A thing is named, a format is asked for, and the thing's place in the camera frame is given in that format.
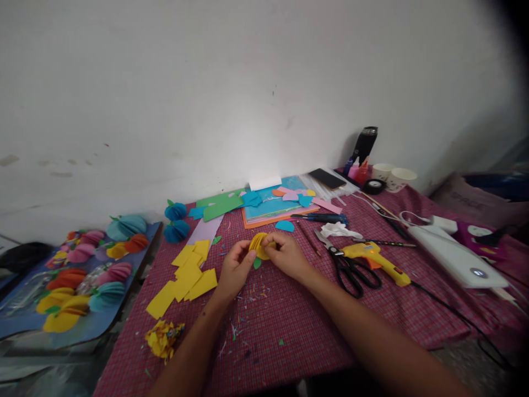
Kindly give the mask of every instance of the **white cup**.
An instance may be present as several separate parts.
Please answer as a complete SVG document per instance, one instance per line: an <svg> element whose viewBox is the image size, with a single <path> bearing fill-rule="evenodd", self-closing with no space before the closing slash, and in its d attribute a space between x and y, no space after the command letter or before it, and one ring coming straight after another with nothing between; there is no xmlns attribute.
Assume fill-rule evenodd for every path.
<svg viewBox="0 0 529 397"><path fill-rule="evenodd" d="M393 164L375 164L373 165L371 179L380 179L385 182L393 168L395 168Z"/></svg>
<svg viewBox="0 0 529 397"><path fill-rule="evenodd" d="M412 180L417 179L417 174L406 168L393 168L387 177L386 190L397 193Z"/></svg>

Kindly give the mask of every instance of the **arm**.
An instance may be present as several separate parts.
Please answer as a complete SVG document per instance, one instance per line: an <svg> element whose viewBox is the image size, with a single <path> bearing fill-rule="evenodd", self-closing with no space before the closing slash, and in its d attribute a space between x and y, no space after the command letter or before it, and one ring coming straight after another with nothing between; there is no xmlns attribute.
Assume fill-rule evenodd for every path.
<svg viewBox="0 0 529 397"><path fill-rule="evenodd" d="M272 241L279 250L267 246ZM262 245L278 268L321 303L358 360L386 390L406 396L471 395L430 353L314 268L294 238L274 232Z"/></svg>
<svg viewBox="0 0 529 397"><path fill-rule="evenodd" d="M246 282L256 256L255 251L250 251L245 256L249 246L250 241L240 241L226 255L215 292L156 380L149 397L201 394L221 322L230 303Z"/></svg>

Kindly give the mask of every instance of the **thermos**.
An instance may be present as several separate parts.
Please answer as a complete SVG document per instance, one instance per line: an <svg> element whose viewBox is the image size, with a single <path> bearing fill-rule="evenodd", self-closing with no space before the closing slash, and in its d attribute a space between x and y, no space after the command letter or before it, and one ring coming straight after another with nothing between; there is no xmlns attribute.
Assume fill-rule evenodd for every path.
<svg viewBox="0 0 529 397"><path fill-rule="evenodd" d="M343 174L348 175L349 170L353 166L354 162L358 158L359 164L363 164L364 160L371 153L373 145L375 144L376 137L379 134L378 127L365 127L357 139L357 144L354 147L353 155L347 161L343 168Z"/></svg>

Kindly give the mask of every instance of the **smartphone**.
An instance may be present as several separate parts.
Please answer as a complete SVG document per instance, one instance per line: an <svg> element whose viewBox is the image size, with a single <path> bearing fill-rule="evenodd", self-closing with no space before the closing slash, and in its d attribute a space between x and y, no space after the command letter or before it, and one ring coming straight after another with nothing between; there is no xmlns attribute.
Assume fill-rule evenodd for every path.
<svg viewBox="0 0 529 397"><path fill-rule="evenodd" d="M327 171L318 168L312 172L309 172L309 175L316 179L317 181L323 183L329 189L334 190L340 186L344 186L346 183L340 178L335 177L332 174L329 174Z"/></svg>

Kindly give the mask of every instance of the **glue gun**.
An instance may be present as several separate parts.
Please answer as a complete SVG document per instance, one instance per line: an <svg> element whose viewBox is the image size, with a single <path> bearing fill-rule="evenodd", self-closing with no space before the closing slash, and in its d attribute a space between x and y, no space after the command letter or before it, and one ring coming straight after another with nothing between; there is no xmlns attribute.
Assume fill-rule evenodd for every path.
<svg viewBox="0 0 529 397"><path fill-rule="evenodd" d="M373 242L349 245L342 248L341 250L343 251L343 255L345 257L349 257L351 259L356 257L364 257L367 260L372 260L378 263L380 266L382 266L382 270L384 270L399 287L405 287L412 282L406 273L379 254L380 247Z"/></svg>

